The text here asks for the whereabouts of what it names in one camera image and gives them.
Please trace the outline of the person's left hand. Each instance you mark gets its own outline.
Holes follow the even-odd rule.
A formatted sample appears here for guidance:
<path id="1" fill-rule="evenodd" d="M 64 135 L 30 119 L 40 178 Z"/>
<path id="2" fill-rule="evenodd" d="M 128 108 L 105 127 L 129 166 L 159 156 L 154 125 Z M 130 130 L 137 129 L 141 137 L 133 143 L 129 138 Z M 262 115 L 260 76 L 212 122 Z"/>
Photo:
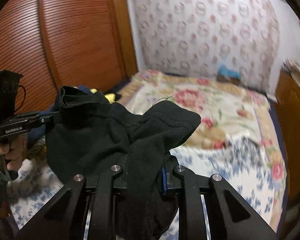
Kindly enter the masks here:
<path id="1" fill-rule="evenodd" d="M 23 142 L 24 136 L 20 135 L 14 138 L 10 144 L 0 144 L 0 157 L 3 155 L 5 160 L 10 161 L 7 164 L 7 169 L 10 171 L 18 171 L 22 165 L 24 148 Z"/>

